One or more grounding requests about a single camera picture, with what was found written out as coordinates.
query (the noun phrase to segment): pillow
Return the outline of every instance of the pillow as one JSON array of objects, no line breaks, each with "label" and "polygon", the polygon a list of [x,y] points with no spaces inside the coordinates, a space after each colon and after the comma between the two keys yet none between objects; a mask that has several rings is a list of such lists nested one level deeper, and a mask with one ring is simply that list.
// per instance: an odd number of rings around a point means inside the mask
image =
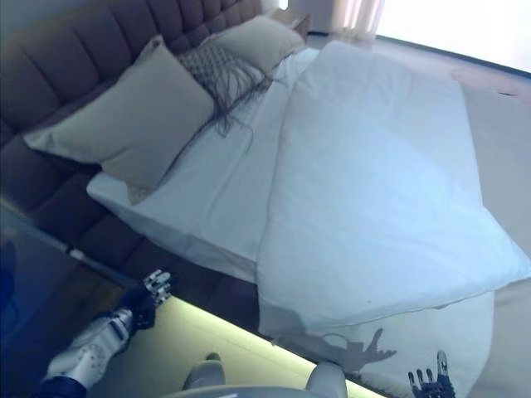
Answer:
[{"label": "pillow", "polygon": [[284,58],[304,46],[299,33],[263,16],[233,27],[212,41],[264,73],[271,73]]},{"label": "pillow", "polygon": [[100,163],[128,185],[152,190],[213,109],[212,98],[162,44],[101,97],[24,139],[33,149]]},{"label": "pillow", "polygon": [[230,111],[241,100],[270,83],[261,71],[214,42],[191,50],[178,59],[214,99],[216,117],[225,122],[218,129],[222,136],[226,136],[230,128]]}]

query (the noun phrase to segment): upholstered headboard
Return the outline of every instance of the upholstered headboard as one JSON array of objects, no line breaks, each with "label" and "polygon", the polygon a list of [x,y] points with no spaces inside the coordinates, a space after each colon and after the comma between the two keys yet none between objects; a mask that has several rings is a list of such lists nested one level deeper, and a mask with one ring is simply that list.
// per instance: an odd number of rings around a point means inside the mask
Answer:
[{"label": "upholstered headboard", "polygon": [[2,203],[75,245],[107,214],[85,192],[98,168],[36,153],[20,132],[101,95],[156,34],[177,54],[258,13],[260,0],[107,0],[13,35],[2,44]]}]

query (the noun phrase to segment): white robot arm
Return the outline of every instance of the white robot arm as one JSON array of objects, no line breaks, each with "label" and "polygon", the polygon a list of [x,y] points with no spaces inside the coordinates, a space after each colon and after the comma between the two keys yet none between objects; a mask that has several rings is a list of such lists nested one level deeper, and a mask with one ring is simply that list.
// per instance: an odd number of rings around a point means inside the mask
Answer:
[{"label": "white robot arm", "polygon": [[155,309],[170,296],[171,274],[157,270],[131,289],[112,313],[102,313],[51,361],[36,398],[78,398],[105,374],[109,361],[139,330],[154,325]]}]

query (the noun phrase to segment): white duvet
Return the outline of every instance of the white duvet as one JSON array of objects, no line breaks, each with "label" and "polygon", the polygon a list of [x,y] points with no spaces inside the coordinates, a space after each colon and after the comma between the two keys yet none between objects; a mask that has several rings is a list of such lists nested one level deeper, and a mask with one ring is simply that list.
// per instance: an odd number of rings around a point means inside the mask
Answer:
[{"label": "white duvet", "polygon": [[530,270],[481,204],[458,84],[326,46],[280,134],[258,256],[261,331],[434,308]]}]

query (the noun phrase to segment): beige pillow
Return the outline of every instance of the beige pillow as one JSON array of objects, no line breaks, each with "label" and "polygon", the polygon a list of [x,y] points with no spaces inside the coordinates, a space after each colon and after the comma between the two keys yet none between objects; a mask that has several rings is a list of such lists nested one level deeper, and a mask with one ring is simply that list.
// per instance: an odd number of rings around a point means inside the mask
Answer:
[{"label": "beige pillow", "polygon": [[210,95],[162,44],[101,97],[24,139],[34,149],[100,163],[129,187],[152,190],[213,110]]},{"label": "beige pillow", "polygon": [[213,37],[228,51],[269,74],[288,55],[304,46],[304,40],[292,29],[271,18],[258,16]]}]

